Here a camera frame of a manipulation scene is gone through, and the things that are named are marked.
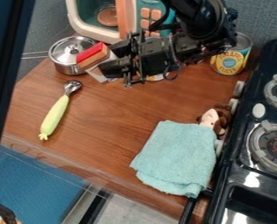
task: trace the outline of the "can label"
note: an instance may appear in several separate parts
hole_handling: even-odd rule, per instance
[[[249,58],[251,47],[242,51],[228,51],[211,57],[211,67],[219,74],[235,75],[241,73]]]

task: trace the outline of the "blue floor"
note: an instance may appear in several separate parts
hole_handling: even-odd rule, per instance
[[[61,223],[86,185],[81,178],[0,148],[0,204],[23,223]]]

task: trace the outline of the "silver pot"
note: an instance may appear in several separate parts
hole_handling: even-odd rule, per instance
[[[57,41],[49,49],[49,58],[54,62],[56,70],[61,74],[84,74],[76,64],[77,54],[89,49],[96,42],[92,38],[69,37]]]

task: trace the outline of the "pot lid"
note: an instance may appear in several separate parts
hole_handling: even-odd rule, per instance
[[[95,40],[85,37],[69,37],[56,42],[49,49],[49,58],[63,66],[76,64],[76,57],[95,44]]]

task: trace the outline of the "wooden countertop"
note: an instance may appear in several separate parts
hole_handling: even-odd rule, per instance
[[[175,81],[127,89],[122,81],[102,85],[88,75],[57,73],[53,62],[45,59],[15,87],[3,144],[31,156],[40,154],[40,159],[61,169],[179,218],[185,198],[143,185],[129,165],[159,121],[195,123],[214,104],[227,104],[236,82],[244,81],[247,75],[218,75],[203,62],[185,67]],[[62,96],[63,83],[72,79],[81,81],[83,89],[71,97],[68,111],[50,140],[41,142],[40,124]],[[33,148],[41,152],[31,154]],[[59,155],[61,162],[54,162],[51,157],[59,159]],[[197,221],[203,212],[202,206],[195,210]]]

